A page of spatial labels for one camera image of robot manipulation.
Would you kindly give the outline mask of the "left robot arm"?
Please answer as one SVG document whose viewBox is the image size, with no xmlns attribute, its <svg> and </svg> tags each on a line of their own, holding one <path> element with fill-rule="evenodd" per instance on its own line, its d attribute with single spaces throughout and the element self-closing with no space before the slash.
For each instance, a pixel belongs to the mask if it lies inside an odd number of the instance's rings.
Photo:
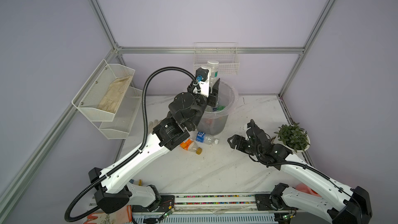
<svg viewBox="0 0 398 224">
<path fill-rule="evenodd" d="M 146 94 L 150 82 L 160 73 L 178 71 L 189 76 L 191 83 L 186 92 L 179 93 L 169 104 L 167 117 L 150 130 L 148 126 Z M 91 184 L 79 193 L 67 207 L 64 219 L 68 223 L 81 220 L 98 210 L 114 213 L 126 205 L 139 205 L 149 211 L 158 208 L 161 197 L 156 187 L 137 186 L 130 180 L 143 168 L 186 141 L 195 131 L 208 106 L 218 101 L 220 81 L 211 82 L 212 69 L 199 67 L 195 74 L 181 67 L 167 66 L 153 72 L 146 80 L 142 93 L 144 124 L 143 141 L 123 158 L 107 168 L 94 168 L 89 172 Z M 95 189 L 96 207 L 72 217 L 71 213 L 79 200 Z"/>
</svg>

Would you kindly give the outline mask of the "blue label bottle top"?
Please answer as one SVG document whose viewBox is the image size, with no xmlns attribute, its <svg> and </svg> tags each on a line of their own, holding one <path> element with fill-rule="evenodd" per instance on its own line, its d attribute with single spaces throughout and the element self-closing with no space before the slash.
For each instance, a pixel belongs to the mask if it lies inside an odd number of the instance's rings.
<svg viewBox="0 0 398 224">
<path fill-rule="evenodd" d="M 206 134 L 204 132 L 200 132 L 200 131 L 198 131 L 194 135 L 194 138 L 195 138 L 195 140 L 197 142 L 203 143 L 203 144 L 207 144 L 207 145 L 212 145 L 212 144 L 217 145 L 217 144 L 219 144 L 219 139 L 218 138 L 216 138 L 216 137 L 214 137 L 212 135 Z"/>
</svg>

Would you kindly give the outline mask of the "clear bottle green cap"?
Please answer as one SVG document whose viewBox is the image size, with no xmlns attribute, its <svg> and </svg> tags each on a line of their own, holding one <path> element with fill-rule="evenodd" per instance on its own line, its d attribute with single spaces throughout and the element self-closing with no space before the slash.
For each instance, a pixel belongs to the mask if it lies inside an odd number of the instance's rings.
<svg viewBox="0 0 398 224">
<path fill-rule="evenodd" d="M 219 62 L 216 60 L 209 60 L 207 61 L 207 66 L 211 70 L 210 74 L 210 87 L 212 88 L 216 81 L 218 80 L 218 69 L 219 69 Z"/>
</svg>

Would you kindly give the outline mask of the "orange label bottle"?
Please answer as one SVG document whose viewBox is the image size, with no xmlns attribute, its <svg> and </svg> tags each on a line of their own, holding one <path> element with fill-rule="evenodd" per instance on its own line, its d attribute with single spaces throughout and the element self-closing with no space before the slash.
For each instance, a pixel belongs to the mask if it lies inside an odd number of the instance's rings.
<svg viewBox="0 0 398 224">
<path fill-rule="evenodd" d="M 191 139 L 186 139 L 184 142 L 180 144 L 180 147 L 186 151 L 193 152 L 197 155 L 200 155 L 202 153 L 202 148 L 199 147 L 198 144 Z"/>
</svg>

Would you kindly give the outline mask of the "green soda bottle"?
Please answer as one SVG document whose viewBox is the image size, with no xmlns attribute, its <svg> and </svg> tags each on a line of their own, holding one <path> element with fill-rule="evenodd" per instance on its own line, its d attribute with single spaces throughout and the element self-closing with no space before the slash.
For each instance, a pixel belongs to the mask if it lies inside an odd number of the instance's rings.
<svg viewBox="0 0 398 224">
<path fill-rule="evenodd" d="M 212 108 L 212 111 L 213 111 L 214 113 L 215 113 L 215 112 L 221 112 L 221 111 L 225 110 L 225 108 L 226 108 L 226 106 L 219 105 L 219 106 L 217 106 L 217 107 L 213 107 L 213 108 Z"/>
</svg>

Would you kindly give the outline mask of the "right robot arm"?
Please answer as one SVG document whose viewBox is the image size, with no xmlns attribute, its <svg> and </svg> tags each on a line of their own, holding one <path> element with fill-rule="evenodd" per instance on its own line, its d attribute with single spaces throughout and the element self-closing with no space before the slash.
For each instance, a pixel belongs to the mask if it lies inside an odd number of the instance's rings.
<svg viewBox="0 0 398 224">
<path fill-rule="evenodd" d="M 247 154 L 254 162 L 293 176 L 316 192 L 301 192 L 287 184 L 277 184 L 267 200 L 258 200 L 278 211 L 296 208 L 331 224 L 368 224 L 373 216 L 369 193 L 360 186 L 352 188 L 312 167 L 282 144 L 274 144 L 254 120 L 247 124 L 246 135 L 228 138 L 232 149 Z"/>
</svg>

